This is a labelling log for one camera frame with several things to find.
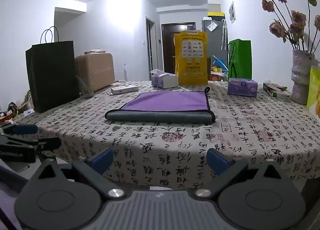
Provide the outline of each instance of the triangular cutout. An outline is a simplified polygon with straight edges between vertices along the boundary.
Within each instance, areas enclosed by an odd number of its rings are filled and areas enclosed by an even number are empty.
[[[268,165],[266,172],[263,175],[264,177],[271,177],[271,178],[278,178],[281,179],[281,176],[279,175],[276,168],[272,165]]]
[[[44,170],[41,172],[39,179],[43,179],[43,178],[53,178],[56,177],[56,174],[52,168],[51,165],[48,165],[44,168]]]

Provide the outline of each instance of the dark brown door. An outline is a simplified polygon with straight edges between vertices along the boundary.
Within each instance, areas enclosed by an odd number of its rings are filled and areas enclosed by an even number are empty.
[[[174,74],[175,72],[175,48],[173,35],[181,31],[195,31],[196,23],[170,23],[162,24],[162,45],[164,71]]]

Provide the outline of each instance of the bouquet of flowers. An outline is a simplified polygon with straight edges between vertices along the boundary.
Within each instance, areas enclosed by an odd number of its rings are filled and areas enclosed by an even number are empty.
[[[284,15],[280,11],[279,7],[277,6],[275,1],[279,1],[282,4],[285,4],[287,11],[289,13],[290,17],[290,25],[287,23],[286,19],[284,18]],[[277,16],[277,19],[270,25],[270,32],[274,35],[276,35],[278,38],[282,38],[283,42],[285,43],[287,40],[290,41],[292,44],[292,48],[300,49],[302,45],[303,51],[314,53],[320,43],[320,40],[316,46],[316,48],[313,47],[314,42],[316,40],[317,33],[320,29],[320,15],[316,15],[314,25],[316,27],[316,35],[315,39],[311,44],[310,39],[310,5],[316,6],[317,1],[316,0],[308,0],[308,8],[309,8],[309,18],[308,18],[308,27],[309,27],[309,33],[307,36],[305,35],[304,29],[306,27],[306,21],[307,17],[305,14],[296,12],[296,11],[290,11],[287,6],[287,0],[262,0],[262,8],[265,11],[268,12],[274,12]],[[308,48],[305,50],[304,43],[308,45]]]

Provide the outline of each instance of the green paper bag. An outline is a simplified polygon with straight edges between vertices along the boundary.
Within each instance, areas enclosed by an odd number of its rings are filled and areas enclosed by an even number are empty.
[[[229,78],[252,79],[251,41],[235,39],[229,43]]]
[[[320,67],[311,67],[307,108],[320,122]]]

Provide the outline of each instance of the yellow-green package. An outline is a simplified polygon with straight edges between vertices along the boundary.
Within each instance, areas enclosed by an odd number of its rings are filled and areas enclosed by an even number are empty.
[[[182,31],[174,34],[176,68],[179,85],[206,85],[207,33]]]
[[[307,108],[320,122],[320,68],[311,67]]]

